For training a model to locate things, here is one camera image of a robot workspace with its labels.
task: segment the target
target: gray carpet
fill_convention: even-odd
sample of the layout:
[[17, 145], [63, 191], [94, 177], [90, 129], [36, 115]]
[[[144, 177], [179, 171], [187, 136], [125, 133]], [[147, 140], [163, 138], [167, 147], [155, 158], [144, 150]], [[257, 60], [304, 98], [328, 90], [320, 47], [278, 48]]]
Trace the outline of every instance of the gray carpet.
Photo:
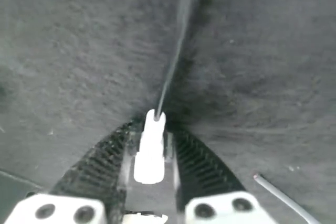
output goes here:
[[[0, 0], [0, 168], [50, 187], [104, 135], [150, 109], [173, 52], [176, 3]], [[170, 118], [280, 223], [304, 221], [258, 186], [255, 172], [334, 223], [335, 0], [206, 4]], [[174, 223], [168, 180], [132, 190], [129, 208], [156, 207]]]

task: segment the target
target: screw hole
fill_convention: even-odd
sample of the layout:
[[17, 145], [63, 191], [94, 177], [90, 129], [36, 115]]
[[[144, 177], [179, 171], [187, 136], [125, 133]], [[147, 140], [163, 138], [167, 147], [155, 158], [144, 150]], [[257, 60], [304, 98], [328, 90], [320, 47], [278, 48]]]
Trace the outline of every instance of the screw hole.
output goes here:
[[39, 220], [47, 219], [55, 212], [54, 204], [46, 204], [41, 206], [35, 213], [35, 216]]
[[211, 218], [215, 215], [215, 210], [208, 204], [199, 204], [195, 208], [195, 214], [201, 218]]
[[94, 209], [90, 206], [84, 206], [79, 208], [74, 216], [74, 220], [77, 224], [89, 223], [94, 217]]
[[236, 211], [251, 211], [253, 208], [250, 201], [243, 198], [235, 199], [232, 205]]

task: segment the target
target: white plastic part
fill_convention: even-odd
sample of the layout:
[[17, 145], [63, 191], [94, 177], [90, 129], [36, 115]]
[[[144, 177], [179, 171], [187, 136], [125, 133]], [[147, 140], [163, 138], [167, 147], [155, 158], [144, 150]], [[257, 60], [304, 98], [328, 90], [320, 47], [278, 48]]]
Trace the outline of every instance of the white plastic part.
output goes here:
[[[45, 219], [36, 217], [37, 210], [46, 205], [53, 204], [54, 212]], [[94, 215], [87, 224], [106, 224], [104, 205], [99, 200], [36, 194], [20, 201], [7, 218], [5, 224], [76, 224], [75, 213], [84, 206], [93, 208]]]
[[135, 157], [135, 181], [152, 185], [164, 178], [163, 132], [166, 116], [162, 112], [158, 121], [154, 120], [154, 110], [148, 111], [144, 130], [140, 139], [139, 152]]
[[165, 224], [167, 220], [167, 215], [159, 217], [155, 215], [141, 215], [138, 213], [124, 215], [122, 224]]
[[[235, 199], [245, 199], [251, 204], [250, 211], [237, 211], [234, 208]], [[210, 218], [201, 218], [196, 215], [195, 209], [200, 204], [209, 205], [214, 215]], [[229, 194], [220, 194], [209, 197], [192, 199], [185, 208], [186, 224], [277, 224], [272, 217], [261, 207], [257, 199], [244, 191]]]

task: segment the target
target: gray fabric surface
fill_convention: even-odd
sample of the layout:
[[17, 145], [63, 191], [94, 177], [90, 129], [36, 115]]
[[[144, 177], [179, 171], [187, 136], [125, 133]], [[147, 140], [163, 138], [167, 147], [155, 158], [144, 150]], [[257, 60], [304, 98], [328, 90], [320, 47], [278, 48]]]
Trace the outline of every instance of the gray fabric surface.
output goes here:
[[[336, 219], [334, 2], [213, 0], [169, 105], [280, 223], [304, 221], [254, 172], [322, 223]], [[176, 3], [0, 0], [0, 168], [50, 187], [150, 109]], [[171, 213], [168, 192], [168, 182], [132, 190], [129, 207]]]

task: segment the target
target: metal wire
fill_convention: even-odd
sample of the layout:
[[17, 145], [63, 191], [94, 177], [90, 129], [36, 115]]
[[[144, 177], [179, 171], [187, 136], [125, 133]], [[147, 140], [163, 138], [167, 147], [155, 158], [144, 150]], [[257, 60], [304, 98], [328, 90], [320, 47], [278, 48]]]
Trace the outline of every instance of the metal wire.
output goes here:
[[174, 79], [177, 65], [182, 54], [182, 49], [185, 43], [185, 37], [187, 35], [188, 25], [190, 22], [191, 13], [193, 10], [194, 0], [180, 0], [177, 10], [177, 43], [175, 48], [175, 54], [169, 64], [166, 76], [163, 80], [161, 92], [156, 103], [154, 120], [158, 121], [162, 113], [164, 100], [169, 91], [170, 85]]
[[294, 200], [289, 198], [286, 194], [281, 192], [278, 188], [264, 179], [260, 174], [255, 174], [253, 176], [254, 180], [263, 188], [268, 190], [271, 194], [280, 199], [283, 203], [293, 209], [297, 214], [299, 214], [308, 224], [320, 224], [320, 222], [315, 219], [312, 215], [310, 215], [306, 210], [304, 210], [299, 204], [297, 204]]

